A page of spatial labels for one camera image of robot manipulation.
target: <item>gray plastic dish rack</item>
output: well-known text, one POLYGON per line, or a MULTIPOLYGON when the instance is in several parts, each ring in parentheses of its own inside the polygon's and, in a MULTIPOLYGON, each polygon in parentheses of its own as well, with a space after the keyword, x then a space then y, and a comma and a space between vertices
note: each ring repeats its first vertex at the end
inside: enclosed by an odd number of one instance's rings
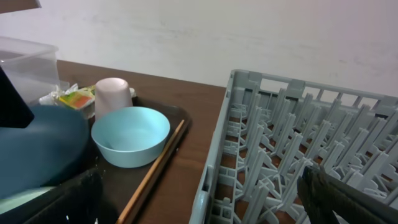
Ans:
POLYGON ((190 224, 310 223, 297 197, 305 166, 398 209, 398 98, 233 70, 190 224), (278 93, 261 82, 282 82, 278 93), (305 93, 316 89, 317 96, 305 93), (332 103, 325 91, 336 93, 332 103), (345 95, 351 106, 341 104, 345 95), (371 108, 361 104, 376 101, 371 108))

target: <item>cup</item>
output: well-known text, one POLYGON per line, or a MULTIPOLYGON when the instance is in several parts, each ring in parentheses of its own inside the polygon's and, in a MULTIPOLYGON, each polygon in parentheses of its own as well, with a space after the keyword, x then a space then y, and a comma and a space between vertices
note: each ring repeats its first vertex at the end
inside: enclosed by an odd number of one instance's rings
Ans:
POLYGON ((132 106, 129 84, 121 78, 104 78, 95 84, 95 119, 132 106))

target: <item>wall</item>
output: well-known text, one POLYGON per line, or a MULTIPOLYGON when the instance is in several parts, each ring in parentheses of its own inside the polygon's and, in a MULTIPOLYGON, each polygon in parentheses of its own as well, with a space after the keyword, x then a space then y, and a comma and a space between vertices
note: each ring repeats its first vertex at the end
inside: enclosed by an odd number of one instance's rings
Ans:
POLYGON ((398 96, 395 0, 40 0, 0 35, 62 60, 225 86, 242 68, 398 96))

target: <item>chopsticks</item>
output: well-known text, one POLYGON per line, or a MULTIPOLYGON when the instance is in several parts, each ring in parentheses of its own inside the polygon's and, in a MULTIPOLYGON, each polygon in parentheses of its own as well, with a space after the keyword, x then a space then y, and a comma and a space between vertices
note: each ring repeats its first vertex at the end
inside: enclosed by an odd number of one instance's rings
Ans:
POLYGON ((150 180, 150 178, 154 174, 156 168, 159 166, 160 162, 162 161, 162 159, 166 155, 167 151, 169 151, 169 148, 170 148, 171 144, 173 143, 173 141, 174 141, 175 137, 177 136, 177 134, 180 132, 180 129, 181 129, 183 124, 184 124, 184 120, 182 120, 180 122, 180 124, 175 129, 173 135, 170 137, 169 141, 167 141, 162 153, 155 160, 155 162, 152 164, 152 166, 150 167, 148 173, 145 175, 144 179, 139 184, 137 190, 134 192, 134 194, 130 198, 130 201, 127 203, 126 207, 124 207, 122 213, 120 214, 118 220, 116 221, 116 224, 124 224, 124 222, 126 221, 127 216, 130 214, 131 209, 133 208, 134 204, 137 202, 137 199, 141 195, 141 193, 144 190, 145 186, 148 184, 148 181, 150 180))

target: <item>black handle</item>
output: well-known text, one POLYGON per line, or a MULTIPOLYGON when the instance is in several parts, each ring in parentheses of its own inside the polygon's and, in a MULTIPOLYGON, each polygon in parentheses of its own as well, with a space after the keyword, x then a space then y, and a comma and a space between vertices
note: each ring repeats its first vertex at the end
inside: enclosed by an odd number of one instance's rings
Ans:
POLYGON ((0 127, 26 128, 34 115, 0 67, 0 127))

